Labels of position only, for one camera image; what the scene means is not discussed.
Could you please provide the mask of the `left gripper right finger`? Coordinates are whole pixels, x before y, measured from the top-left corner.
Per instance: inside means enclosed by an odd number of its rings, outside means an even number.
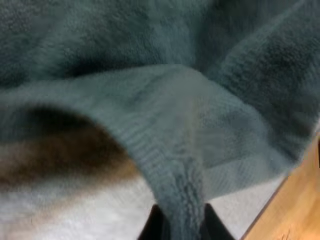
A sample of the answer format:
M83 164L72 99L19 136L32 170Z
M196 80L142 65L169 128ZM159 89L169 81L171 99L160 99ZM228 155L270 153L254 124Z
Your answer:
M204 207L200 234L202 240L235 240L209 203Z

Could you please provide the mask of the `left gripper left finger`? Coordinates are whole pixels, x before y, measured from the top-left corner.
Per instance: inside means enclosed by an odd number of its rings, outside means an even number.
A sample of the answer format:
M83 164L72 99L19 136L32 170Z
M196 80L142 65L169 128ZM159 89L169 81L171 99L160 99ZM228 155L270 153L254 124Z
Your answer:
M170 240L170 223L158 205L153 205L138 240Z

